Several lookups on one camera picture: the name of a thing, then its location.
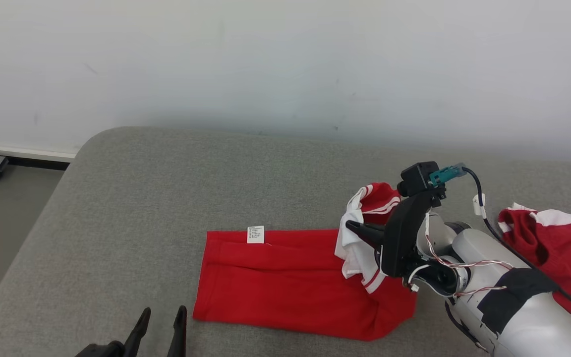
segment gray fabric surface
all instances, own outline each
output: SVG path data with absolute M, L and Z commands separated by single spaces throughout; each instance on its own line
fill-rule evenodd
M 417 161 L 464 161 L 489 214 L 516 201 L 571 213 L 571 164 L 467 152 L 404 152 L 266 136 L 118 128 L 94 136 L 65 172 L 0 284 L 0 356 L 73 356 L 124 339 L 152 308 L 141 356 L 165 356 L 179 305 L 191 311 L 206 231 L 336 228 L 372 181 Z M 482 227 L 469 177 L 440 213 Z M 373 343 L 265 328 L 188 323 L 189 356 L 482 356 L 427 289 L 415 318 Z

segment folded red garment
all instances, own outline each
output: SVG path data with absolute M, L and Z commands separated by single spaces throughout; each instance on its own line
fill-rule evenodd
M 515 203 L 499 213 L 499 227 L 511 247 L 571 295 L 571 214 Z M 560 293 L 553 296 L 571 314 L 571 302 Z
M 413 315 L 415 294 L 386 277 L 371 294 L 345 279 L 338 230 L 208 232 L 193 318 L 371 341 Z

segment teal connector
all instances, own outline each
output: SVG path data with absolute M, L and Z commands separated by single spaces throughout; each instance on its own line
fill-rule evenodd
M 429 179 L 431 179 L 433 186 L 437 187 L 442 183 L 455 179 L 456 177 L 464 176 L 466 171 L 462 170 L 462 167 L 466 167 L 466 165 L 464 165 L 464 163 L 459 163 L 457 165 L 445 167 L 444 169 L 430 174 Z

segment black tape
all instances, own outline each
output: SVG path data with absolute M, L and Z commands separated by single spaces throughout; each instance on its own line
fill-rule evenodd
M 557 283 L 542 271 L 528 268 L 511 269 L 499 278 L 495 286 L 508 288 L 490 290 L 477 308 L 483 312 L 482 322 L 486 327 L 498 334 L 529 298 L 559 289 Z

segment white label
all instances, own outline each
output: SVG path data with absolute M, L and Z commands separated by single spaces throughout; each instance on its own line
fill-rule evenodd
M 248 243 L 263 243 L 263 226 L 248 227 Z

